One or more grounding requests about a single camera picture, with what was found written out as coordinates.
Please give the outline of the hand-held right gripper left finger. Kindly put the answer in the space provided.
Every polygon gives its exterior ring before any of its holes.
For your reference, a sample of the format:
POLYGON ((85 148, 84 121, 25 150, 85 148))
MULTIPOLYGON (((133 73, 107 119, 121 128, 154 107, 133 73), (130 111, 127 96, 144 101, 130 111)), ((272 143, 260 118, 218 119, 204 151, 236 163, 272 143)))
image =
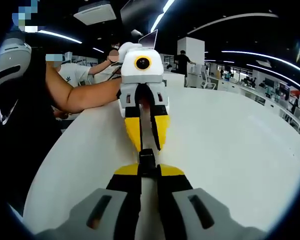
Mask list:
POLYGON ((55 229, 36 234, 37 240, 133 240, 141 211, 139 164, 117 169, 106 188, 98 188, 75 205, 55 229))

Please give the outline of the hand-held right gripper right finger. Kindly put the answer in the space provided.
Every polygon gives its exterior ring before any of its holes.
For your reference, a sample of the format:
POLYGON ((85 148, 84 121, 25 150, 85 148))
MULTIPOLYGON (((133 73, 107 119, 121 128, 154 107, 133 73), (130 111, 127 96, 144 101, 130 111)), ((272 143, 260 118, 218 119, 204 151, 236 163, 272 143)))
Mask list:
POLYGON ((167 240, 264 240, 266 233, 232 219, 229 208, 202 188, 193 188, 185 173, 157 166, 158 211, 167 240))

